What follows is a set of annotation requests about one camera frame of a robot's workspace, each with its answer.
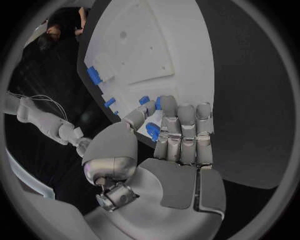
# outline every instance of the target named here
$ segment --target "blue clip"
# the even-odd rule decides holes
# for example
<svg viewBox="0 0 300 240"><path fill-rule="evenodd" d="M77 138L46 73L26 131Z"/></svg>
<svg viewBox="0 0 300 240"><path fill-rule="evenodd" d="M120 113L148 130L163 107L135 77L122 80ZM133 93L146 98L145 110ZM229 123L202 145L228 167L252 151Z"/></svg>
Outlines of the blue clip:
<svg viewBox="0 0 300 240"><path fill-rule="evenodd" d="M147 133L152 137L153 142L157 142L161 132L161 128L153 122L146 124Z"/></svg>
<svg viewBox="0 0 300 240"><path fill-rule="evenodd" d="M88 68L86 71L87 71L89 77L91 78L92 82L95 85L98 85L99 83L103 82L101 80L101 78L99 77L99 74L98 74L97 70L93 66Z"/></svg>
<svg viewBox="0 0 300 240"><path fill-rule="evenodd" d="M139 103L140 103L141 105L146 104L146 103L148 103L148 102L150 102L150 98L149 98L148 96L143 96L143 97L139 100Z"/></svg>
<svg viewBox="0 0 300 240"><path fill-rule="evenodd" d="M115 101L116 101L116 99L114 97L112 97L106 103L104 103L104 106L108 109L109 106L112 105Z"/></svg>
<svg viewBox="0 0 300 240"><path fill-rule="evenodd" d="M162 110L162 107L161 107L161 97L160 96L158 96L157 99L156 99L155 108L156 108L156 110Z"/></svg>

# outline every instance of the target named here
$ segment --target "person's hair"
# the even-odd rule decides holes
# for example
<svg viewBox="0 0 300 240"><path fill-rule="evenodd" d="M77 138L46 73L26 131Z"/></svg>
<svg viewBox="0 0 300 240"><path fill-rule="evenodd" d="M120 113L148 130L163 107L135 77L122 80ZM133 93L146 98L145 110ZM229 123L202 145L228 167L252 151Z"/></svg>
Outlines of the person's hair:
<svg viewBox="0 0 300 240"><path fill-rule="evenodd" d="M47 34L46 32L39 36L37 40L38 47L42 52L49 50L56 43L57 42L50 36L50 34Z"/></svg>

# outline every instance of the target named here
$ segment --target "wire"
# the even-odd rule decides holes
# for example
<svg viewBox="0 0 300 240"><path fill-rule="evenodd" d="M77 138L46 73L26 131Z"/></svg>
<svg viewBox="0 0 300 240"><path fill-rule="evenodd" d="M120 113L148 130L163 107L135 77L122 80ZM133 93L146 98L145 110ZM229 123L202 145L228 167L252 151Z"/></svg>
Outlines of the wire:
<svg viewBox="0 0 300 240"><path fill-rule="evenodd" d="M56 105L56 107L59 109L59 111L61 112L64 120L66 120L68 122L68 116L67 113L65 111L65 109L62 107L62 105L60 105L57 101L54 101L51 97L47 96L47 95L42 95L42 94L38 94L38 95L33 95L33 96L25 96L22 94L17 94L17 93L13 93L11 91L7 91L8 94L17 97L17 98L28 98L34 101L49 101L52 102Z"/></svg>

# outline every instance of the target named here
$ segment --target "person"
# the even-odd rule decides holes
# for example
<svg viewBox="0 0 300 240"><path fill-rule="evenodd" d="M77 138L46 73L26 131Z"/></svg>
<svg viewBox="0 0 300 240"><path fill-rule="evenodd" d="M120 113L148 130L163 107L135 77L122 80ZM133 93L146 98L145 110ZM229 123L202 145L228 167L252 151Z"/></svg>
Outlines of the person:
<svg viewBox="0 0 300 240"><path fill-rule="evenodd" d="M43 52L61 40L81 35L86 21L86 10L83 7L58 9L49 17L46 32L38 38L39 49Z"/></svg>

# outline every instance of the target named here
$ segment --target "black background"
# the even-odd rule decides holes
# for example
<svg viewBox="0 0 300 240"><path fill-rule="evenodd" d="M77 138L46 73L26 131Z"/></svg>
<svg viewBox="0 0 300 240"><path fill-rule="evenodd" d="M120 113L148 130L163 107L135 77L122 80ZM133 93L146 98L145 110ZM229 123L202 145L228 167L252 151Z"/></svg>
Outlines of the black background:
<svg viewBox="0 0 300 240"><path fill-rule="evenodd" d="M297 60L297 54L300 50L298 35L300 21L297 1L253 0L252 2L260 6L263 12L270 16L274 20L275 25L281 29L281 32L287 37L287 43L292 47L292 52L295 54ZM2 49L5 45L9 45L9 37L12 36L13 31L18 31L17 26L20 24L22 17L26 13L30 13L30 8L36 4L38 4L37 1L5 1L5 3L1 3L0 41ZM37 239L34 233L31 232L15 213L3 191L0 194L2 234L8 234L10 239L16 239L20 236L25 239ZM300 190L296 192L287 210L267 235L262 238L263 240L273 240L280 238L280 236L284 236L286 239L299 238L299 224L297 221L299 216L298 203L300 203Z"/></svg>

